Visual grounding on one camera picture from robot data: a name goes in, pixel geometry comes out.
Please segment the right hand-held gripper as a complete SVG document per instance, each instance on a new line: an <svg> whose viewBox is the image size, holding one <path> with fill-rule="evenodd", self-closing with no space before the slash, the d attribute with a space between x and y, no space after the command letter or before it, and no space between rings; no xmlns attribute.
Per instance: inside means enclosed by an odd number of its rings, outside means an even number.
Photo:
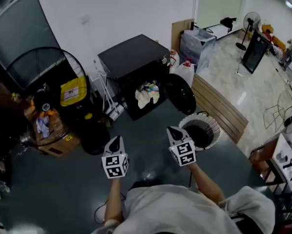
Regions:
<svg viewBox="0 0 292 234"><path fill-rule="evenodd" d="M195 163L195 145L187 131L179 127L167 127L166 131L170 143L169 151L176 163L179 166Z"/></svg>

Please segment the white laundry basket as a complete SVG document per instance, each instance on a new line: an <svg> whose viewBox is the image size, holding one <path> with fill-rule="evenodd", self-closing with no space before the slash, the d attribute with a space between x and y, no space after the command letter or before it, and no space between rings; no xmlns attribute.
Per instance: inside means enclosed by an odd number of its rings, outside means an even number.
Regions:
<svg viewBox="0 0 292 234"><path fill-rule="evenodd" d="M214 146L221 134L219 124L206 111L186 116L178 126L187 131L194 142L196 152Z"/></svg>

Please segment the pastel multicolour clothes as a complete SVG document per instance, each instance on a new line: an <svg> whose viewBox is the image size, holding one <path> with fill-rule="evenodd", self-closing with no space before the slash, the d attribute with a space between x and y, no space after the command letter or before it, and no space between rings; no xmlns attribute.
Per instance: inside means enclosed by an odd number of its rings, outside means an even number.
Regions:
<svg viewBox="0 0 292 234"><path fill-rule="evenodd" d="M160 94L156 80L144 83L141 87L141 91L145 92L148 98L153 100L153 104L156 104L158 102Z"/></svg>

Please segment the black washing machine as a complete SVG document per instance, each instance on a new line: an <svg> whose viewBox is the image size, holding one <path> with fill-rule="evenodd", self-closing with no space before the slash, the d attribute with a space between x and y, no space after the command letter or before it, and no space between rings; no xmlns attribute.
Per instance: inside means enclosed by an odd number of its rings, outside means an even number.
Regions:
<svg viewBox="0 0 292 234"><path fill-rule="evenodd" d="M163 45L138 35L105 50L98 57L118 102L132 120L143 117L168 99L164 83L170 74L170 51ZM167 59L166 64L162 64L162 58ZM160 98L156 104L151 99L140 109L135 92L141 91L142 85L152 80L157 81Z"/></svg>

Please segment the person's right forearm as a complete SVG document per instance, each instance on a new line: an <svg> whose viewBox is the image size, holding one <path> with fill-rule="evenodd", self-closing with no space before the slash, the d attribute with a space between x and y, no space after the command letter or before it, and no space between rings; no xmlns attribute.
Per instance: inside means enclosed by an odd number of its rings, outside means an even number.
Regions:
<svg viewBox="0 0 292 234"><path fill-rule="evenodd" d="M191 163L187 167L202 194L216 204L225 200L225 196L219 186L196 163Z"/></svg>

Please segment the person's left forearm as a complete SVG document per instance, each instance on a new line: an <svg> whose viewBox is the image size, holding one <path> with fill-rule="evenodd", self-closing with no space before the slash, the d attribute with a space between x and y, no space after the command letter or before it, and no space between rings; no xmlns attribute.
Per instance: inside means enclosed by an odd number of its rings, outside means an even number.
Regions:
<svg viewBox="0 0 292 234"><path fill-rule="evenodd" d="M104 223L107 223L109 220L116 220L119 223L123 221L120 178L114 178L111 182L110 193L106 202Z"/></svg>

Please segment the person's black trousers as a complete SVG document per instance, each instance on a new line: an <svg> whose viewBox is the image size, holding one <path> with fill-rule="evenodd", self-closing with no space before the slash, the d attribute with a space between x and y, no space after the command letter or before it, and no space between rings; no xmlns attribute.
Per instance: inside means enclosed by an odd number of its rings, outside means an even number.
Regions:
<svg viewBox="0 0 292 234"><path fill-rule="evenodd" d="M140 180L135 182L131 189L135 189L135 188L141 188L141 187L152 187L152 186L157 186L157 185L162 185L162 181L159 179L153 179L153 180Z"/></svg>

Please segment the white folding hand cart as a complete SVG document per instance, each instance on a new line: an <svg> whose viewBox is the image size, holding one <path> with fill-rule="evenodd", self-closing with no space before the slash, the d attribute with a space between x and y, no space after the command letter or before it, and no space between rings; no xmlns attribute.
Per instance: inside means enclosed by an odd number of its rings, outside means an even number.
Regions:
<svg viewBox="0 0 292 234"><path fill-rule="evenodd" d="M97 68L97 62L93 60L95 69L98 72L98 80L103 88L103 106L102 111L112 120L116 121L119 116L124 112L124 107L118 102L115 102L107 87L108 78L106 74L101 73Z"/></svg>

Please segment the wooden slat platform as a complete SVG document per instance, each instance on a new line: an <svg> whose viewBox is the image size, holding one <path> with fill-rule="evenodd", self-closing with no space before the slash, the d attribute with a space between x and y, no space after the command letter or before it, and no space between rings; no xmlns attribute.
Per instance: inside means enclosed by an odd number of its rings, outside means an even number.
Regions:
<svg viewBox="0 0 292 234"><path fill-rule="evenodd" d="M221 129L237 144L245 132L248 120L214 87L195 74L191 89L197 105L208 112Z"/></svg>

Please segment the brown cardboard box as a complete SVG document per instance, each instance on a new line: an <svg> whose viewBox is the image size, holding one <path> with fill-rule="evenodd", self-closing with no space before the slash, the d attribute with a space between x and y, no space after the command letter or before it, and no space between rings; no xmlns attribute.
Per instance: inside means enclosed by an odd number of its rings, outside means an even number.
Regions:
<svg viewBox="0 0 292 234"><path fill-rule="evenodd" d="M61 157L80 145L79 137L63 123L58 111L54 116L48 116L50 135L47 138L43 138L42 133L37 132L36 119L38 117L33 115L31 106L24 109L24 116L31 124L29 130L33 134L33 139L29 143L39 151Z"/></svg>

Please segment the person's cream shirt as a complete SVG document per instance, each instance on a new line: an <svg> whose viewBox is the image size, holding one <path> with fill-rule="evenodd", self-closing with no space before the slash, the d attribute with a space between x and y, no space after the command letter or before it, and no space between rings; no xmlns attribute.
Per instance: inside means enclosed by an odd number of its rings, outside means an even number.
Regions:
<svg viewBox="0 0 292 234"><path fill-rule="evenodd" d="M177 185L131 189L122 223L109 220L92 234L272 234L274 203L245 186L219 204Z"/></svg>

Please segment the pale lavender cloth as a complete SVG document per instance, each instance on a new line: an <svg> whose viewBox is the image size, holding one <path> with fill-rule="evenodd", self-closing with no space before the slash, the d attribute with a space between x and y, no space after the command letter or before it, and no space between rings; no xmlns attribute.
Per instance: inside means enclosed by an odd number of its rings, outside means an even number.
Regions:
<svg viewBox="0 0 292 234"><path fill-rule="evenodd" d="M50 135L49 130L49 117L38 117L36 119L36 126L37 126L37 132L40 134L42 133L43 138L47 138Z"/></svg>

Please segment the wooden table with white top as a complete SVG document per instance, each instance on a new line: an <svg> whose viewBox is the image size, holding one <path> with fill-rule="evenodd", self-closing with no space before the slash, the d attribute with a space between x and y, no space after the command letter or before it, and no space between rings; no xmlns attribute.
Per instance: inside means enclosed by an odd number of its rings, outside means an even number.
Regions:
<svg viewBox="0 0 292 234"><path fill-rule="evenodd" d="M249 160L268 186L292 187L292 148L282 134L253 149Z"/></svg>

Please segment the long white low bench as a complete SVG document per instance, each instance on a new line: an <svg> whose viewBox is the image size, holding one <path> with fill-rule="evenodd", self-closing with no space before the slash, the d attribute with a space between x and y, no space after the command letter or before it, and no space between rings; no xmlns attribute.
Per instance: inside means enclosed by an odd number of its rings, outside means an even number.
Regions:
<svg viewBox="0 0 292 234"><path fill-rule="evenodd" d="M206 30L208 33L212 34L213 36L216 36L217 38L221 38L239 30L239 28L237 24L233 23L232 29L222 24L218 24L218 25L214 25L210 27L205 27L204 30Z"/></svg>

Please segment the black pedestal fan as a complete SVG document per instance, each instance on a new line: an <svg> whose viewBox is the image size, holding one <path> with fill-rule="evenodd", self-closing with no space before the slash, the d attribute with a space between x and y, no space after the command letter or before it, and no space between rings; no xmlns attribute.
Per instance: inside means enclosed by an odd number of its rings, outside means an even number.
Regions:
<svg viewBox="0 0 292 234"><path fill-rule="evenodd" d="M259 30L261 26L261 17L256 12L249 12L243 20L243 29L245 29L245 35L242 42L237 42L235 45L242 51L246 51L246 46L244 45L245 39L248 33L253 33L255 30Z"/></svg>

